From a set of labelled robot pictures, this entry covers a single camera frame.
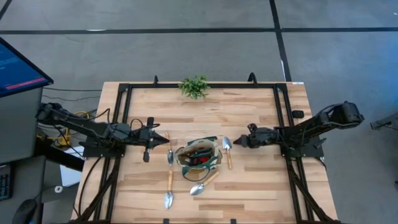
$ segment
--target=monitor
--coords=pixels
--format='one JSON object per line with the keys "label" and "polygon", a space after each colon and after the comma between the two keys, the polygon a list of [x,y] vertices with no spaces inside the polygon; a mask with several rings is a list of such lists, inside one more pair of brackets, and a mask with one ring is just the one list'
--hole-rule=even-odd
{"label": "monitor", "polygon": [[0,97],[52,83],[48,75],[0,37]]}

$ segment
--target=small shovel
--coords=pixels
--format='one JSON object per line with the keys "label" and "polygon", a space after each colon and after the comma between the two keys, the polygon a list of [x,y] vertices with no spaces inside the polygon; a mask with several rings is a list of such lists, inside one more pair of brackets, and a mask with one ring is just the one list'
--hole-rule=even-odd
{"label": "small shovel", "polygon": [[192,196],[201,194],[203,191],[205,191],[205,186],[208,185],[212,180],[214,180],[214,178],[216,178],[217,175],[218,175],[218,171],[216,171],[214,174],[212,174],[204,182],[195,184],[195,186],[192,187],[189,194]]}
{"label": "small shovel", "polygon": [[[166,132],[166,138],[170,140],[169,132]],[[169,162],[170,166],[173,165],[174,162],[174,153],[172,150],[172,142],[169,141],[169,153],[167,154],[167,161]]]}
{"label": "small shovel", "polygon": [[169,182],[167,184],[167,193],[164,195],[164,206],[169,209],[173,204],[173,171],[169,171]]}
{"label": "small shovel", "polygon": [[226,158],[228,160],[228,169],[232,169],[232,159],[231,159],[231,152],[229,151],[232,149],[231,141],[228,137],[223,138],[223,149],[226,150]]}

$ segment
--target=desk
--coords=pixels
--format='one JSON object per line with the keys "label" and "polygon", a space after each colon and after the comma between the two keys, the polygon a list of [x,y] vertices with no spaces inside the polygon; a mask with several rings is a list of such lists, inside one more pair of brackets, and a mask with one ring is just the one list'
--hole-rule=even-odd
{"label": "desk", "polygon": [[[104,84],[99,112],[106,108],[113,111],[118,85],[116,82]],[[295,123],[309,119],[311,111],[304,85],[288,83],[287,87],[292,109],[305,112],[304,119],[295,119]],[[155,129],[156,132],[161,135],[169,132],[174,151],[188,141],[207,136],[218,136],[219,145],[223,136],[234,141],[249,132],[246,127],[249,123],[268,128],[279,125],[274,94],[270,89],[212,88],[207,93],[209,95],[205,100],[192,100],[173,88],[133,89],[128,123],[133,118],[145,122],[148,116],[153,116],[155,123],[161,124]],[[106,117],[96,121],[106,121]],[[194,183],[183,179],[181,168],[175,162],[174,202],[169,210],[165,209],[163,202],[169,170],[167,148],[166,144],[157,146],[150,154],[149,163],[142,161],[143,147],[126,148],[118,176],[112,223],[162,223],[164,218],[169,218],[171,223],[229,223],[232,218],[237,219],[238,223],[295,222],[286,164],[279,146],[249,149],[234,145],[231,150],[233,170],[228,170],[224,156],[219,176],[206,186],[205,192],[195,197],[189,195]],[[78,196],[95,160],[91,158],[85,162]],[[103,160],[89,178],[82,209],[88,206],[98,191]],[[337,218],[325,168],[312,158],[304,158],[303,163],[310,193],[329,216]],[[302,216],[306,218],[300,193],[299,197]],[[105,195],[102,218],[107,201],[108,196]]]}

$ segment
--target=wooden spoon handle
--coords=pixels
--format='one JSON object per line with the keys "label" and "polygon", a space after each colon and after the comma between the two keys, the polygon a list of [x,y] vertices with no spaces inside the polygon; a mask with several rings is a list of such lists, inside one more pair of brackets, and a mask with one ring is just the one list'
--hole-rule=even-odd
{"label": "wooden spoon handle", "polygon": [[229,151],[229,149],[226,150],[226,157],[228,160],[228,169],[232,169],[232,159],[231,159],[231,152]]}
{"label": "wooden spoon handle", "polygon": [[169,136],[169,132],[168,132],[168,131],[166,132],[166,138],[169,140],[169,149],[171,149],[171,148],[172,148],[172,141],[171,141],[171,139],[170,139],[170,136]]}
{"label": "wooden spoon handle", "polygon": [[169,171],[169,183],[167,184],[167,190],[171,191],[173,188],[173,171]]}
{"label": "wooden spoon handle", "polygon": [[218,171],[216,171],[214,174],[212,174],[209,178],[207,178],[207,180],[204,181],[203,185],[206,186],[208,183],[210,183],[212,180],[214,180],[214,178],[217,177],[218,175]]}

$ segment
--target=potted plant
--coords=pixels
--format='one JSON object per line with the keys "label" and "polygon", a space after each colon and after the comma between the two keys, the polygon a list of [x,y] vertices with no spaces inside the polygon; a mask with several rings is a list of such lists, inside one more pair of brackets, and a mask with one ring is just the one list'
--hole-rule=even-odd
{"label": "potted plant", "polygon": [[210,87],[206,83],[206,76],[195,75],[193,78],[185,78],[181,84],[178,85],[178,88],[181,89],[181,94],[196,100],[200,97],[205,97],[208,95],[204,93],[205,90]]}

